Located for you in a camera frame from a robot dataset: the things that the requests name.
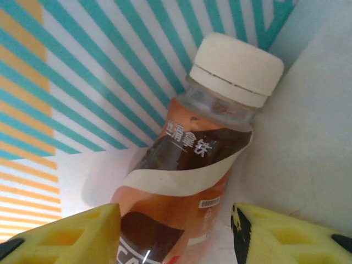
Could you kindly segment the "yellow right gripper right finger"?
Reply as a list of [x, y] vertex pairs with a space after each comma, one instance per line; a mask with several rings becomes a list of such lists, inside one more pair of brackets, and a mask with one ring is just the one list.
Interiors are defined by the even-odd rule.
[[230, 218], [238, 263], [351, 263], [351, 237], [248, 203]]

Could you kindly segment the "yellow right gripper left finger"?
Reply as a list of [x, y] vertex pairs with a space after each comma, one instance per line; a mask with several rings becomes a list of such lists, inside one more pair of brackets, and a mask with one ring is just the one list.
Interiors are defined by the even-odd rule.
[[30, 229], [1, 243], [1, 263], [115, 263], [120, 219], [108, 203]]

